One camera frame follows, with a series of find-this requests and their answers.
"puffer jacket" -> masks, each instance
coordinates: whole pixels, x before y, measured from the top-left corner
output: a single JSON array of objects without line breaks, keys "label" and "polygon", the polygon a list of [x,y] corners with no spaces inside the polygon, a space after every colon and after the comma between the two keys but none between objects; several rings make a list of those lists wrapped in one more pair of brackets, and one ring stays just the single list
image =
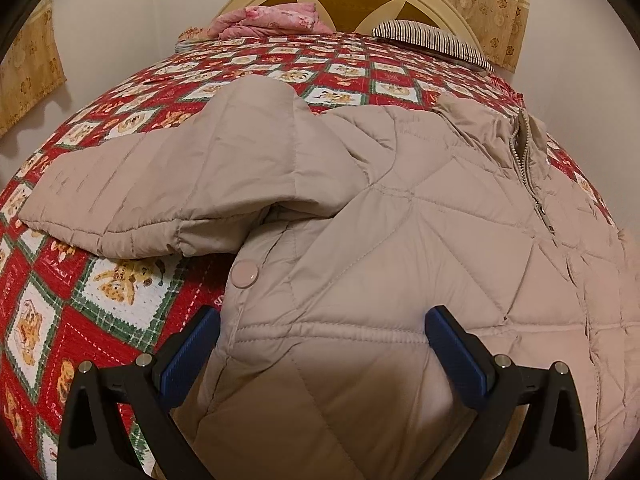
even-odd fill
[{"label": "puffer jacket", "polygon": [[633,243],[524,110],[316,116],[248,76],[177,130],[61,156],[20,218],[110,257],[239,251],[175,413],[218,480],[430,478],[470,416],[424,335],[436,304],[493,354],[570,366],[592,478],[640,428]]}]

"striped pillow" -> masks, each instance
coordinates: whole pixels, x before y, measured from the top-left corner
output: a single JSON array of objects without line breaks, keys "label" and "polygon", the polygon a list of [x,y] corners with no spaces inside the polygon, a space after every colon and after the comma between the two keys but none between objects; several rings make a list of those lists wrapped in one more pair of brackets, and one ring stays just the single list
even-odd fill
[{"label": "striped pillow", "polygon": [[407,48],[419,48],[434,57],[462,64],[476,72],[494,69],[480,50],[450,32],[409,20],[391,20],[380,23],[372,35]]}]

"patchwork pattern bedspread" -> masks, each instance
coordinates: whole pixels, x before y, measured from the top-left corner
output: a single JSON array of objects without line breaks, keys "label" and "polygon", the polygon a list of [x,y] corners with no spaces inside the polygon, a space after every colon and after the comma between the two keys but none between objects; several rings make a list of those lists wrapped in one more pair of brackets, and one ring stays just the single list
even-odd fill
[{"label": "patchwork pattern bedspread", "polygon": [[[62,124],[0,194],[0,412],[44,478],[56,477],[57,435],[78,363],[128,364],[184,327],[202,304],[220,307],[233,256],[110,261],[27,229],[17,220],[20,207],[61,153],[177,126],[221,86],[250,73],[289,83],[317,113],[363,104],[428,109],[443,91],[505,115],[523,105],[495,76],[335,34],[197,44],[140,71]],[[552,139],[548,155],[612,222],[599,193]],[[130,410],[121,413],[148,469],[153,459],[140,428]]]}]

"pink floral fabric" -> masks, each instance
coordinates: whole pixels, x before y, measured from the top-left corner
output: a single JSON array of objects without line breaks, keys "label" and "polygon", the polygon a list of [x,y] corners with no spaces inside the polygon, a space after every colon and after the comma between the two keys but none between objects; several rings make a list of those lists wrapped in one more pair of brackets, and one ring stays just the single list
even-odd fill
[{"label": "pink floral fabric", "polygon": [[332,33],[320,20],[316,4],[310,2],[232,10],[215,18],[207,30],[212,40]]}]

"snap button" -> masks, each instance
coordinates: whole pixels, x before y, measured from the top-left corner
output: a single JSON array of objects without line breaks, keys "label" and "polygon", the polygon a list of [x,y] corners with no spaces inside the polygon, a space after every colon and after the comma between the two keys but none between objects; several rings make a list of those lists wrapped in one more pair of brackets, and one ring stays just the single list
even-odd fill
[{"label": "snap button", "polygon": [[237,288],[249,288],[258,279],[258,266],[251,260],[241,260],[231,269],[231,283]]}]

